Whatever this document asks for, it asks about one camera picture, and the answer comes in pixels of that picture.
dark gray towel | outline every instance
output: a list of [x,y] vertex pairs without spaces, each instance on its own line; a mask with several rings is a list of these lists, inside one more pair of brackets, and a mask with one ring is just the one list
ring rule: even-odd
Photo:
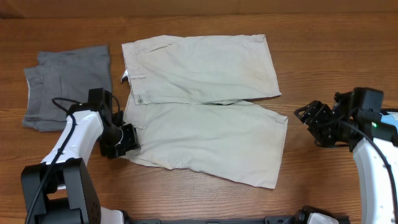
[[[22,125],[39,131],[62,131],[66,114],[52,103],[54,97],[86,102],[88,90],[112,92],[108,46],[65,52],[39,52],[39,65],[25,68],[28,107]],[[61,101],[69,109],[71,103]]]

